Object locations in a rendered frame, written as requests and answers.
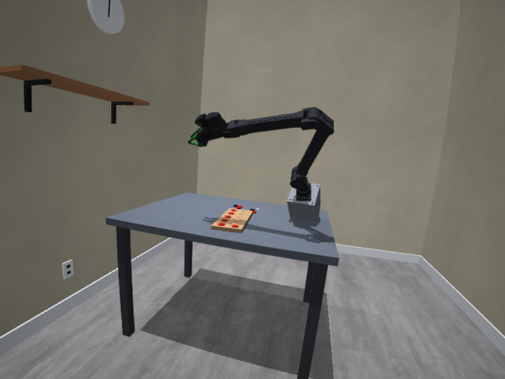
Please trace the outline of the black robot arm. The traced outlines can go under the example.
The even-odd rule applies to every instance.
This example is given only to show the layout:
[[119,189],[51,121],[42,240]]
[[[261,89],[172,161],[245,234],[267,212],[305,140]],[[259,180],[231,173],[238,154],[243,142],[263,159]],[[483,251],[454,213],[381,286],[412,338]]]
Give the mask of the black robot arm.
[[[307,120],[305,120],[306,118]],[[228,124],[229,123],[229,124]],[[317,107],[303,108],[302,111],[276,116],[236,119],[226,123],[219,112],[197,116],[195,124],[202,129],[203,139],[212,137],[235,138],[249,133],[258,133],[277,129],[301,128],[316,129],[316,132],[303,155],[301,162],[291,172],[290,185],[296,189],[296,201],[310,201],[311,183],[307,185],[306,175],[327,138],[334,133],[334,121]],[[220,128],[221,127],[221,128]],[[216,129],[217,128],[217,129]],[[211,129],[212,133],[211,133]],[[222,132],[223,130],[223,132]]]

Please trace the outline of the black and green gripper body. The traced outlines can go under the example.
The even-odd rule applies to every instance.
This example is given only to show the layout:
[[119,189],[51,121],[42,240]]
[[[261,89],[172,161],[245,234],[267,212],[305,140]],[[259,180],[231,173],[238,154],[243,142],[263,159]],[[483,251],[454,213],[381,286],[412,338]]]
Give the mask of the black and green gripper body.
[[215,138],[213,138],[214,136],[212,135],[212,137],[210,137],[210,138],[203,139],[202,136],[201,136],[201,134],[200,134],[201,131],[202,131],[202,129],[199,129],[199,131],[198,131],[198,133],[196,135],[196,139],[199,141],[200,144],[202,143],[202,145],[205,147],[205,146],[207,146],[208,141],[214,140]]

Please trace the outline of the tan tray with round pockets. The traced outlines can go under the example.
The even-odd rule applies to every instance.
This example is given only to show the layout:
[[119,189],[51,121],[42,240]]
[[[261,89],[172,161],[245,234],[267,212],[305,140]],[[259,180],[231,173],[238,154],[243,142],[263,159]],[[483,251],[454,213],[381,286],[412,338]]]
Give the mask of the tan tray with round pockets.
[[[211,229],[212,230],[219,230],[219,231],[230,231],[230,232],[237,232],[241,233],[246,224],[248,223],[249,219],[251,218],[253,211],[249,210],[242,210],[242,209],[235,209],[237,210],[236,212],[233,212],[234,214],[231,215],[229,212],[232,212],[231,209],[235,208],[229,208],[222,216],[220,216],[212,225]],[[226,218],[226,216],[231,216],[231,218]],[[223,222],[222,220],[228,220],[228,222]],[[224,223],[225,226],[219,226],[219,223]],[[232,225],[238,225],[238,227],[232,227]]]

